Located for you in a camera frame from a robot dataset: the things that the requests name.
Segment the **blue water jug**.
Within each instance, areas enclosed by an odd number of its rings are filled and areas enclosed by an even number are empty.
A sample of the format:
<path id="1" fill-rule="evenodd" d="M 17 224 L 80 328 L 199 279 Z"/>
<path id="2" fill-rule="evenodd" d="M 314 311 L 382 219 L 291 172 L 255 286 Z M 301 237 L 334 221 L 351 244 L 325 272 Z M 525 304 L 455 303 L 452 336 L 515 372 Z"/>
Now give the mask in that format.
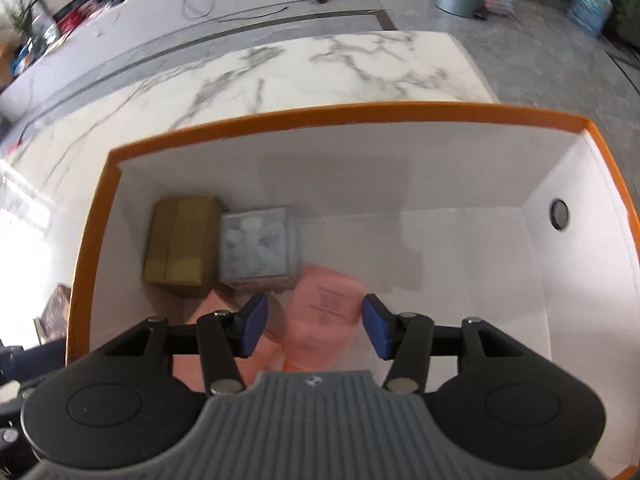
<path id="1" fill-rule="evenodd" d="M 611 0 L 572 0 L 568 19 L 590 36 L 597 37 L 611 16 Z"/>

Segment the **orange white storage box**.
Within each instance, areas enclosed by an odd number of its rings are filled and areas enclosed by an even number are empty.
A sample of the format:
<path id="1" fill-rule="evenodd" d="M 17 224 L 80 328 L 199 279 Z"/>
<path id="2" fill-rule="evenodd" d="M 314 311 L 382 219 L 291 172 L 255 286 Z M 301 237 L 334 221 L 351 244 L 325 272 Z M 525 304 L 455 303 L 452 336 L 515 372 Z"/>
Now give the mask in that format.
<path id="1" fill-rule="evenodd" d="M 298 253 L 439 324 L 477 316 L 597 391 L 594 463 L 639 460 L 639 220 L 585 117 L 478 103 L 335 105 L 218 120 L 113 148 L 89 209 L 67 356 L 153 314 L 142 281 L 155 204 L 213 195 L 288 207 Z"/>

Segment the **pink tissue pack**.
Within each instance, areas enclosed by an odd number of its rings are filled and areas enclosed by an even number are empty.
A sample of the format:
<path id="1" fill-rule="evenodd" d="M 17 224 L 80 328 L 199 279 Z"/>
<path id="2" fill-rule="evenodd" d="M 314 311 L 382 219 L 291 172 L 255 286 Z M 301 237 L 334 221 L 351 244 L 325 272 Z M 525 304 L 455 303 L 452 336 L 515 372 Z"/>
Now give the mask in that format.
<path id="1" fill-rule="evenodd" d="M 304 269 L 285 306 L 268 295 L 267 323 L 251 356 L 235 360 L 248 386 L 268 370 L 327 370 L 354 340 L 367 287 L 325 268 Z"/>

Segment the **green potted plant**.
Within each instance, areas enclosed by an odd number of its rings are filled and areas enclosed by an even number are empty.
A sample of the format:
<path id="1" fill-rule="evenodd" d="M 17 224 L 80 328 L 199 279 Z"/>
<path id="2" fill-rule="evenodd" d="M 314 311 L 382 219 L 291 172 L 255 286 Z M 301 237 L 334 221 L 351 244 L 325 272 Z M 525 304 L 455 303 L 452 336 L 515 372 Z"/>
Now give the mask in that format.
<path id="1" fill-rule="evenodd" d="M 1 0 L 1 41 L 18 47 L 34 36 L 37 0 Z"/>

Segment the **brown cardboard box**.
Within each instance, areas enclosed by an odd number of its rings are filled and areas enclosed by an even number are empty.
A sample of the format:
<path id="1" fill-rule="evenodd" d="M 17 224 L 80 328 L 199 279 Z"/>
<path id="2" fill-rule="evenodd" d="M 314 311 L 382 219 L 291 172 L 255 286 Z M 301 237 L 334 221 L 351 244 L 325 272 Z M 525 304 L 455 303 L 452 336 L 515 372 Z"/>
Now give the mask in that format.
<path id="1" fill-rule="evenodd" d="M 219 237 L 226 210 L 216 196 L 159 200 L 154 208 L 142 268 L 146 284 L 182 298 L 228 295 L 219 277 Z"/>

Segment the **picture card box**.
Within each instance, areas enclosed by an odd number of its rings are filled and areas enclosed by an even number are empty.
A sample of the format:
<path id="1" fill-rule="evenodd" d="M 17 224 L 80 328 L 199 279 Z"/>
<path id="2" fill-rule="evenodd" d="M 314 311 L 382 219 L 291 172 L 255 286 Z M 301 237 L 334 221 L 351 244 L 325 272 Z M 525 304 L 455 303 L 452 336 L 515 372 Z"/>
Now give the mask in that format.
<path id="1" fill-rule="evenodd" d="M 47 344 L 66 337 L 71 292 L 72 290 L 68 286 L 57 284 L 43 309 L 42 315 L 34 319 L 40 344 Z"/>

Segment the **clear box of cotton pads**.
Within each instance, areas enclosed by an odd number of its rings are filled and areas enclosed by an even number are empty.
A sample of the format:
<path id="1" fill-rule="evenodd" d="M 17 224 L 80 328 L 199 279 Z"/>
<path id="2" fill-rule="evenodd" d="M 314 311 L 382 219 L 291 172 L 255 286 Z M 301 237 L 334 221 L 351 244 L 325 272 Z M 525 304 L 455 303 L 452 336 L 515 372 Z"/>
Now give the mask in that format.
<path id="1" fill-rule="evenodd" d="M 219 278 L 244 292 L 285 292 L 296 285 L 297 228 L 285 207 L 221 217 Z"/>

